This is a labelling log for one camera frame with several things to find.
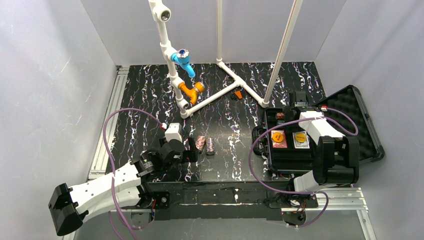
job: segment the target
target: black case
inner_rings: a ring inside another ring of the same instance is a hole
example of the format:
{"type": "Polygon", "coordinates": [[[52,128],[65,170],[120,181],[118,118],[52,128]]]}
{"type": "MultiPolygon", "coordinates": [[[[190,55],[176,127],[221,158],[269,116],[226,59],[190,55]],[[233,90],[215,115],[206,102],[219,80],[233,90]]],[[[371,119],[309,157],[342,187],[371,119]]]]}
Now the black case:
{"type": "MultiPolygon", "coordinates": [[[[326,99],[314,104],[313,106],[326,105],[329,108],[337,109],[349,117],[358,126],[359,140],[359,163],[375,162],[381,160],[384,155],[383,146],[377,136],[370,114],[365,106],[359,89],[353,85],[341,89],[326,99]]],[[[264,133],[266,129],[277,125],[275,119],[276,113],[283,112],[282,108],[267,108],[263,113],[263,125],[253,129],[253,141],[264,133]]],[[[325,116],[331,117],[339,122],[348,131],[354,132],[352,124],[336,112],[327,111],[325,116]]],[[[338,131],[342,132],[337,126],[330,124],[338,131]]],[[[273,173],[280,174],[305,174],[312,169],[312,162],[315,157],[316,145],[312,141],[309,142],[310,149],[296,149],[293,147],[293,137],[291,133],[286,133],[288,148],[273,148],[271,141],[271,133],[254,147],[257,155],[265,154],[268,158],[269,170],[273,173]]]]}

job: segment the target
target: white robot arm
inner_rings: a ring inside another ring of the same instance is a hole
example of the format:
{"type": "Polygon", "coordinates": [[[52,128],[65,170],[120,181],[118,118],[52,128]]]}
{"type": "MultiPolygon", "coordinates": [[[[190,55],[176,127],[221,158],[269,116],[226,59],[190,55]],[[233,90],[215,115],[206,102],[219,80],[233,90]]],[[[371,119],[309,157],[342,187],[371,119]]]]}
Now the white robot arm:
{"type": "Polygon", "coordinates": [[[157,174],[163,174],[174,164],[187,160],[197,161],[197,149],[189,137],[186,150],[182,138],[182,126],[171,123],[165,132],[158,151],[148,150],[139,158],[120,167],[113,173],[95,180],[68,187],[66,183],[57,186],[51,196],[48,208],[53,219],[56,234],[69,234],[89,219],[114,210],[112,179],[116,200],[120,207],[135,206],[144,200],[151,201],[153,194],[148,182],[157,174]]]}
{"type": "Polygon", "coordinates": [[[324,118],[327,108],[309,106],[304,92],[290,93],[290,106],[284,109],[286,122],[297,119],[316,144],[312,170],[293,180],[294,191],[316,192],[340,184],[353,184],[359,177],[359,141],[334,129],[324,118]]]}

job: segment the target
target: white backdrop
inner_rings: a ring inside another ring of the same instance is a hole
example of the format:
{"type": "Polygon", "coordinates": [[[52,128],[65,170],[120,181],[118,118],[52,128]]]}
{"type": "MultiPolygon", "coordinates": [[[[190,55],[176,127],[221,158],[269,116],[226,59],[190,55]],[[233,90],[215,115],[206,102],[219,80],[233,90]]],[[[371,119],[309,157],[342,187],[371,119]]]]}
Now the white backdrop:
{"type": "MultiPolygon", "coordinates": [[[[148,0],[81,0],[116,65],[165,64],[148,0]]],[[[304,0],[285,61],[314,61],[346,0],[304,0]]],[[[163,0],[176,49],[193,63],[215,63],[215,0],[163,0]]],[[[222,56],[227,63],[274,62],[292,0],[223,0],[222,56]]]]}
{"type": "Polygon", "coordinates": [[[424,1],[347,0],[316,58],[327,95],[357,86],[386,157],[360,169],[378,239],[423,239],[424,1]]]}
{"type": "Polygon", "coordinates": [[[87,179],[115,65],[79,0],[3,0],[0,66],[0,239],[59,239],[48,203],[87,179]]]}

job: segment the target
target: black marble surface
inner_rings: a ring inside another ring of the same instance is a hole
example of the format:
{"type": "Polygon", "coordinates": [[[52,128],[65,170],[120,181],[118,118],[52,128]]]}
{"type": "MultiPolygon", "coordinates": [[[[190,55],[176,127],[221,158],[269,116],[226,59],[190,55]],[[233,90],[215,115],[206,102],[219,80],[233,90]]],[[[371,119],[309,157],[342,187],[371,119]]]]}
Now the black marble surface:
{"type": "MultiPolygon", "coordinates": [[[[265,95],[273,63],[231,63],[227,66],[244,79],[259,96],[265,95]]],[[[206,90],[198,102],[233,82],[216,64],[194,64],[193,68],[196,73],[194,79],[190,79],[181,68],[178,69],[178,74],[189,88],[195,82],[203,82],[206,90]]],[[[200,155],[197,163],[181,164],[154,182],[255,180],[249,171],[248,154],[252,144],[252,129],[262,124],[263,109],[248,94],[241,100],[232,100],[229,92],[195,112],[193,116],[182,119],[167,74],[166,65],[131,66],[121,108],[145,110],[168,125],[179,122],[183,125],[185,137],[206,135],[214,138],[215,155],[200,155]]],[[[288,93],[295,90],[306,91],[314,102],[325,98],[313,62],[283,62],[269,107],[284,106],[288,101],[288,93]]],[[[161,137],[164,137],[164,131],[152,119],[135,112],[120,113],[112,145],[116,167],[123,166],[133,156],[138,156],[146,149],[158,147],[158,138],[161,137]]],[[[288,176],[268,173],[265,157],[254,156],[253,167],[266,181],[288,179],[288,176]]]]}

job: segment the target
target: orange pipe fitting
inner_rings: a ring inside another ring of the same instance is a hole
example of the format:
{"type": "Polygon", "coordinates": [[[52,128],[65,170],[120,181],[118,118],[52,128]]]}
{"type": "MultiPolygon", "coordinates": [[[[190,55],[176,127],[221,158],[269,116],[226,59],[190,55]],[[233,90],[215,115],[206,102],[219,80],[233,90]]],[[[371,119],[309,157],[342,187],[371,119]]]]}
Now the orange pipe fitting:
{"type": "Polygon", "coordinates": [[[190,98],[190,103],[193,105],[195,105],[198,100],[198,94],[205,90],[205,86],[199,81],[194,84],[192,89],[188,89],[184,82],[180,83],[178,88],[190,98]]]}

